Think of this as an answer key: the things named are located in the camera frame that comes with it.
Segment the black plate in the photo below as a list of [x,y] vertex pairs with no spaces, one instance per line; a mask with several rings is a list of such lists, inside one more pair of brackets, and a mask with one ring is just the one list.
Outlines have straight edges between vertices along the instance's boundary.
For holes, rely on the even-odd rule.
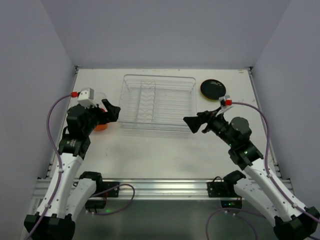
[[200,87],[202,88],[210,87],[212,91],[213,99],[219,99],[220,97],[223,97],[226,94],[225,85],[216,79],[207,79],[201,83]]

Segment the green plate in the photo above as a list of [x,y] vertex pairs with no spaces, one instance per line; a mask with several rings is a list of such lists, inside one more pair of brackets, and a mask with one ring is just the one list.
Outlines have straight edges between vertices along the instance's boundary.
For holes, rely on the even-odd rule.
[[210,101],[210,102],[218,102],[219,101],[218,99],[210,99],[210,98],[206,98],[206,97],[205,97],[205,100]]

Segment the orange plate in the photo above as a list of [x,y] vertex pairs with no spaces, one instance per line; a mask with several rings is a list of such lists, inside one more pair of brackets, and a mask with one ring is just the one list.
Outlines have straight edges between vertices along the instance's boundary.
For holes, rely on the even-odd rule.
[[212,89],[209,87],[200,87],[200,93],[204,98],[213,99],[212,98]]

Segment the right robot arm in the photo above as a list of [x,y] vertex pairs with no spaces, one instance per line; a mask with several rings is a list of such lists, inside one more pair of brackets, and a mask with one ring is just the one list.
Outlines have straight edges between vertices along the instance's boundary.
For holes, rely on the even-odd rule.
[[184,117],[192,133],[206,124],[203,133],[213,132],[229,147],[232,162],[240,169],[223,181],[265,217],[279,240],[304,240],[316,231],[320,213],[301,202],[269,168],[266,156],[251,142],[252,131],[243,117],[226,121],[221,108]]

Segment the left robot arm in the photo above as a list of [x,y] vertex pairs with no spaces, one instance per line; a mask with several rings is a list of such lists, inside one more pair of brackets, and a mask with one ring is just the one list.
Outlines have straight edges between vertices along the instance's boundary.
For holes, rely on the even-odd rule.
[[91,143],[90,134],[98,125],[116,122],[119,118],[120,107],[107,99],[101,102],[104,108],[93,103],[87,107],[77,104],[67,111],[67,126],[55,148],[58,160],[53,177],[35,214],[28,214],[24,220],[27,240],[71,240],[85,203],[102,189],[101,174],[88,172],[72,190]]

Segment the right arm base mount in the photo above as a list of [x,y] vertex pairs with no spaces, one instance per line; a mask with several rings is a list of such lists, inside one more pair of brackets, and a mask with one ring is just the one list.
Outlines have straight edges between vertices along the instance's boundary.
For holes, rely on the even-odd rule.
[[235,170],[223,178],[216,176],[206,183],[209,198],[219,198],[223,209],[240,210],[243,207],[242,197],[236,194],[235,185],[246,176],[239,170]]

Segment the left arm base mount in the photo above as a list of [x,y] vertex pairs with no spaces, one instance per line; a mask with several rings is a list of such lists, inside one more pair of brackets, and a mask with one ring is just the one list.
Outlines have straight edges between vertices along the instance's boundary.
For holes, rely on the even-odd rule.
[[103,181],[98,190],[85,203],[85,210],[88,212],[98,213],[98,210],[104,210],[107,206],[109,198],[117,198],[119,196],[120,182]]

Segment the aluminium frame rail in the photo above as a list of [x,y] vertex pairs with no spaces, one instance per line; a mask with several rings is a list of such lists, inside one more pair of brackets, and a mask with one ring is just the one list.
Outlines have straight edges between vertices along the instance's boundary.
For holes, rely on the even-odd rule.
[[[32,194],[32,199],[43,199],[49,187],[51,179],[38,179]],[[107,179],[103,182],[119,182],[120,184],[130,184],[135,189],[134,200],[179,200],[179,201],[205,201],[214,199],[237,199],[234,193],[223,195],[214,193],[209,197],[209,187],[207,183],[211,179]],[[129,186],[121,186],[118,197],[112,200],[129,200],[132,197],[132,189]]]

